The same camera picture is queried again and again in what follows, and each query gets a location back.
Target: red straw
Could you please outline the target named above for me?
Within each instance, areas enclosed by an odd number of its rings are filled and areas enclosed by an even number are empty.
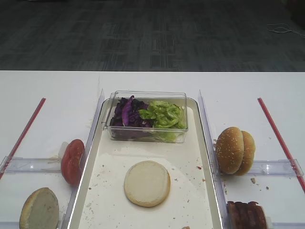
[[[20,137],[18,138],[16,144],[14,145],[13,149],[10,152],[10,155],[7,159],[7,161],[5,162],[4,168],[3,168],[3,172],[0,173],[0,179],[2,178],[4,171],[6,170],[6,168],[9,166],[11,159],[13,158],[13,156],[15,155],[21,141],[23,140],[23,138],[25,137],[26,133],[28,132],[30,126],[32,125],[32,123],[34,122],[36,116],[38,115],[40,109],[42,108],[44,102],[46,101],[45,98],[42,98],[40,103],[38,104],[36,110],[34,111],[34,113],[32,114],[32,117],[30,118],[29,122],[27,123],[27,125],[25,126],[23,132],[21,133]]]
[[[289,149],[286,146],[286,144],[285,144],[285,142],[284,142],[280,132],[278,131],[278,129],[277,129],[277,127],[276,127],[276,125],[275,125],[275,123],[274,123],[270,113],[268,112],[268,109],[267,109],[266,105],[264,104],[263,100],[261,98],[258,98],[257,100],[258,100],[259,104],[261,105],[261,107],[262,107],[262,109],[263,109],[263,111],[264,111],[264,113],[265,113],[265,115],[266,115],[266,117],[267,117],[267,119],[268,119],[268,121],[269,121],[269,123],[270,123],[270,125],[271,125],[271,127],[272,127],[272,129],[273,129],[273,131],[274,131],[274,133],[276,135],[276,137],[277,137],[277,140],[281,144],[281,147],[284,150],[287,159],[291,161],[291,166],[292,166],[292,168],[295,171],[296,177],[299,180],[299,183],[302,186],[303,191],[305,192],[305,181],[304,181],[304,178],[299,175],[299,174],[301,174],[300,171],[299,171],[299,168],[295,165],[295,163],[293,161],[293,157],[292,157],[291,153],[289,152]]]

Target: white tray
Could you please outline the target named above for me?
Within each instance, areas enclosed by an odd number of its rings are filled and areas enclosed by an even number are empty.
[[[69,228],[220,229],[197,102],[187,99],[189,131],[182,144],[111,140],[103,132],[108,104],[106,100],[97,126],[92,127],[96,131]],[[123,190],[127,170],[143,160],[161,163],[171,176],[168,198],[153,208],[132,204]]]

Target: tomato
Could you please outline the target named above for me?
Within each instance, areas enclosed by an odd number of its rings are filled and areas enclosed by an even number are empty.
[[[75,139],[68,144],[61,160],[61,174],[70,185],[76,185],[81,179],[80,161],[84,153],[84,143]]]

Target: top bun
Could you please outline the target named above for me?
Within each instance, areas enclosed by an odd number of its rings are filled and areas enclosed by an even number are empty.
[[[252,167],[254,152],[255,152],[255,143],[251,134],[242,130],[244,138],[244,157],[242,164],[240,165],[238,171],[234,175],[241,176],[249,172]]]
[[[253,164],[254,152],[252,136],[237,127],[225,129],[216,142],[218,164],[227,174],[246,174]]]

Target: clear plastic box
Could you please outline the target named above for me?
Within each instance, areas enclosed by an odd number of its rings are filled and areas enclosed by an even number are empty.
[[[149,104],[152,101],[165,101],[175,104],[183,109],[183,121],[185,129],[171,128],[147,128],[147,127],[129,127],[129,126],[111,126],[110,122],[114,116],[114,110],[121,98],[134,98]],[[169,92],[139,92],[139,91],[116,91],[110,96],[110,109],[107,114],[105,128],[108,130],[113,140],[132,140],[132,141],[156,141],[156,142],[176,142],[182,143],[188,130],[187,112],[186,112],[186,94]]]

